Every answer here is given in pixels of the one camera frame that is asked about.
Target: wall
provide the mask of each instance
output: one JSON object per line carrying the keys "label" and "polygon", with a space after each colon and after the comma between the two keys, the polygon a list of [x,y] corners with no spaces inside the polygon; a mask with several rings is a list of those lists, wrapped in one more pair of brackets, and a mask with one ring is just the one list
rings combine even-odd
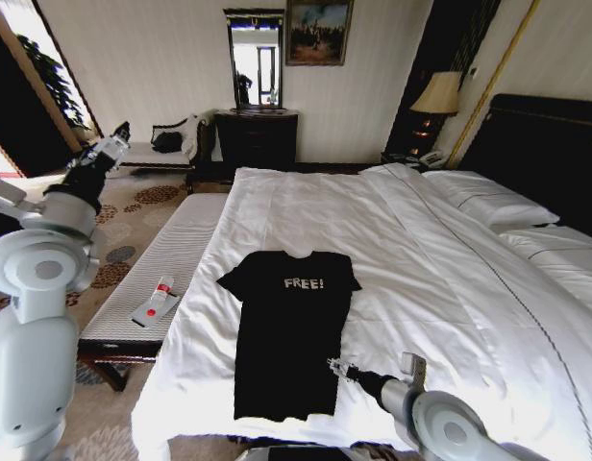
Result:
{"label": "wall", "polygon": [[[447,153],[453,150],[529,5],[525,0],[502,0],[472,64],[479,74],[473,81],[465,79],[460,112],[446,122],[437,148]],[[491,96],[497,93],[592,100],[592,0],[542,0]],[[457,159],[477,133],[489,100],[462,143]]]}
{"label": "wall", "polygon": [[[191,111],[234,106],[224,8],[284,0],[39,0],[105,133],[133,140]],[[284,68],[301,161],[377,161],[432,0],[356,0],[341,67]]]}

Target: bench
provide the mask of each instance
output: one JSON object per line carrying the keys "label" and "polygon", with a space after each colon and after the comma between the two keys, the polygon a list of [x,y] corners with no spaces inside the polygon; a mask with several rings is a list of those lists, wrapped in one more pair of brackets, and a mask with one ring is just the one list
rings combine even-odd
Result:
{"label": "bench", "polygon": [[[153,139],[161,133],[169,132],[182,134],[184,151],[162,154],[153,150]],[[199,115],[191,114],[174,125],[154,125],[150,142],[130,142],[130,149],[120,166],[154,170],[193,170],[198,163],[210,162],[215,138],[214,110]]]}
{"label": "bench", "polygon": [[112,364],[154,362],[178,307],[150,328],[132,322],[132,311],[151,296],[163,275],[174,277],[175,294],[185,294],[227,197],[188,196],[81,333],[78,359],[113,390],[122,391],[126,378]]}

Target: lampshade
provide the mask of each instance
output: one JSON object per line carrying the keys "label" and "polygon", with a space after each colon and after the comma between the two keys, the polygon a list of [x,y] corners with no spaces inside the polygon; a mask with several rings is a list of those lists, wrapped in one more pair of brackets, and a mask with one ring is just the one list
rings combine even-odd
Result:
{"label": "lampshade", "polygon": [[457,113],[460,72],[435,72],[411,110],[425,113]]}

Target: mirror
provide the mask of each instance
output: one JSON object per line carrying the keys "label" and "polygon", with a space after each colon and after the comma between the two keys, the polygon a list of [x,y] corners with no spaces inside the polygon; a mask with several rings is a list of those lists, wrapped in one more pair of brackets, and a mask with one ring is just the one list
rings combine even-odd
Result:
{"label": "mirror", "polygon": [[224,10],[238,109],[281,107],[283,10]]}

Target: dresser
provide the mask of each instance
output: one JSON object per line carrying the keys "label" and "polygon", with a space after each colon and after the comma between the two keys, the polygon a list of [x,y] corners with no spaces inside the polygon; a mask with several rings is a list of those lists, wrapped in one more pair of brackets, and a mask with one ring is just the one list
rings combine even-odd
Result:
{"label": "dresser", "polygon": [[220,110],[215,114],[224,162],[288,170],[296,159],[298,112]]}

